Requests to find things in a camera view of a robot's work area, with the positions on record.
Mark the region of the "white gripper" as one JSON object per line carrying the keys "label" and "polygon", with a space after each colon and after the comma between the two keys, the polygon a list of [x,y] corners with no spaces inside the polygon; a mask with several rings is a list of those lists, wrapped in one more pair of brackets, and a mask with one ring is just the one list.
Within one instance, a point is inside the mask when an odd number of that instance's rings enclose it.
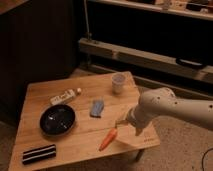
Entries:
{"label": "white gripper", "polygon": [[145,128],[145,121],[142,118],[142,111],[138,106],[131,108],[125,119],[117,119],[114,128],[117,129],[119,125],[127,125],[130,123],[135,128],[135,135],[139,136]]}

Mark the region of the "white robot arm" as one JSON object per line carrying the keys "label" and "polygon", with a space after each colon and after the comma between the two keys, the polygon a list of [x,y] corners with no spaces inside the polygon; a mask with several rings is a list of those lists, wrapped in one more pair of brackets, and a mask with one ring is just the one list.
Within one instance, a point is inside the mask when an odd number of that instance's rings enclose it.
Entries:
{"label": "white robot arm", "polygon": [[167,87],[143,92],[136,106],[115,121],[131,124],[139,136],[158,116],[170,116],[213,131],[213,101],[178,98]]}

